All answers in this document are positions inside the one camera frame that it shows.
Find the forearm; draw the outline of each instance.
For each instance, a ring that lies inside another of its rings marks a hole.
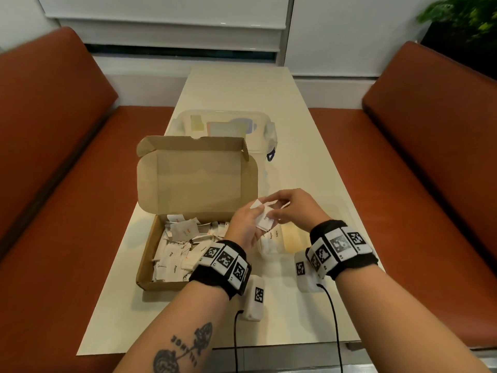
[[[347,269],[336,283],[379,372],[488,372],[447,327],[379,267]]]
[[[131,346],[115,373],[201,371],[228,301],[219,287],[188,283]]]

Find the upholstery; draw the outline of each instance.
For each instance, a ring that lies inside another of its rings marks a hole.
[[[405,43],[363,100],[497,259],[497,81]]]
[[[136,145],[164,134],[172,111],[119,107],[0,262],[2,372],[102,373],[119,362],[76,352],[137,203]]]
[[[117,94],[69,28],[1,54],[0,83],[2,240]]]
[[[385,271],[466,345],[497,346],[497,277],[363,111],[310,111]]]

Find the open cardboard box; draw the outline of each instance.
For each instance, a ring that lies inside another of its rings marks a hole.
[[[138,204],[156,216],[136,283],[150,291],[181,290],[186,282],[153,282],[152,259],[168,214],[201,223],[229,221],[258,196],[257,163],[240,137],[148,136],[137,147]]]

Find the white table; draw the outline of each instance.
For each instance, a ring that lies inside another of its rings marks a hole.
[[[259,196],[281,188],[301,187],[332,217],[345,219],[367,233],[287,68],[238,63],[193,67],[173,113],[189,109],[261,111],[276,123],[278,148],[272,162],[259,167]],[[122,353],[175,294],[143,292],[135,275],[153,215],[135,208],[109,276],[93,312],[78,355]],[[283,234],[296,233],[286,227]],[[307,247],[308,237],[302,247]],[[266,281],[265,314],[259,323],[239,322],[240,346],[268,346],[335,341],[332,310],[323,293],[300,293],[293,256],[265,263],[252,256],[254,271]],[[357,332],[329,278],[326,286],[337,311],[341,341],[358,340]],[[213,342],[233,346],[233,317],[240,307],[231,301],[226,322]]]

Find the black cable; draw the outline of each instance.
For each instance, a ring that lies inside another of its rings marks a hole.
[[[326,294],[328,296],[328,300],[330,300],[330,304],[332,305],[333,318],[335,319],[335,332],[337,333],[337,346],[338,346],[338,349],[339,349],[340,372],[343,373],[343,365],[342,365],[342,362],[341,362],[341,353],[340,353],[339,324],[337,322],[337,314],[335,313],[335,307],[333,306],[332,298],[331,298],[330,294],[328,293],[328,291],[326,290],[326,288],[322,284],[316,284],[316,285],[319,288],[323,289],[326,292]]]
[[[235,315],[235,325],[233,326],[233,341],[235,343],[235,372],[238,373],[238,354],[237,354],[237,318],[239,314],[242,314],[244,311],[239,310]]]

